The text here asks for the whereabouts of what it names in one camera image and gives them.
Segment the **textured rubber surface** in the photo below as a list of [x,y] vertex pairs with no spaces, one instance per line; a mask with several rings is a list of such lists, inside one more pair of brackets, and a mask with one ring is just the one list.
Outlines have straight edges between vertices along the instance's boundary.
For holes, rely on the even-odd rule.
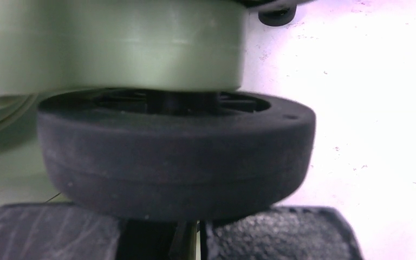
[[296,10],[297,6],[293,6],[281,11],[259,12],[258,17],[267,26],[279,27],[290,23],[296,16]]
[[155,221],[239,217],[285,198],[306,176],[315,114],[299,103],[237,93],[270,107],[168,116],[105,109],[98,95],[51,97],[38,111],[53,184],[92,210]]
[[362,260],[350,225],[335,210],[278,207],[201,226],[203,260]]
[[175,228],[71,203],[8,205],[0,207],[0,260],[168,260]]

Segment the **white wall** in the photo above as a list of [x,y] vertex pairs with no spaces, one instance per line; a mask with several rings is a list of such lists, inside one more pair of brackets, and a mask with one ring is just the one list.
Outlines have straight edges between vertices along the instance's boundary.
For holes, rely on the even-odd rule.
[[244,89],[313,107],[314,155],[282,204],[328,205],[366,259],[416,259],[416,1],[319,0],[250,17]]

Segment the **rubber tire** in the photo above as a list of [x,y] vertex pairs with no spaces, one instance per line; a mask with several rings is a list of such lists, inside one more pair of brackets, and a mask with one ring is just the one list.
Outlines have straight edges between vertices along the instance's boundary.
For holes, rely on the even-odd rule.
[[47,172],[91,210],[159,222],[235,218],[266,209],[303,182],[314,112],[270,103],[258,113],[178,117],[99,108],[98,90],[50,97],[38,107]]
[[296,16],[297,6],[289,8],[289,10],[281,15],[277,11],[273,12],[259,12],[259,21],[267,26],[280,27],[290,23]]

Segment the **small hole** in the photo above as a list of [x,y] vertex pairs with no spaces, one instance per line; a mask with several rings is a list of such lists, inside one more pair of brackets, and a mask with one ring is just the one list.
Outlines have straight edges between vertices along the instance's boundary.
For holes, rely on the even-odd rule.
[[283,117],[285,119],[291,119],[291,120],[299,119],[299,117],[297,115],[284,115]]

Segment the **dust speck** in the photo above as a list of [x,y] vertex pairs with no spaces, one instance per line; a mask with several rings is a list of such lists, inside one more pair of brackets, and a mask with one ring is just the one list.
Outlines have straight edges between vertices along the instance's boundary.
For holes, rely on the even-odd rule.
[[359,4],[359,5],[364,5],[366,7],[369,7],[371,5],[371,1],[368,0],[356,0],[355,3]]
[[259,59],[261,60],[261,61],[265,61],[265,60],[267,60],[267,58],[269,57],[269,54],[267,54],[267,53],[263,53],[262,54],[262,56],[261,57],[259,57]]
[[305,22],[301,22],[301,23],[290,23],[290,24],[288,25],[288,27],[295,28],[295,27],[301,26],[301,25],[303,25],[303,24],[305,24]]

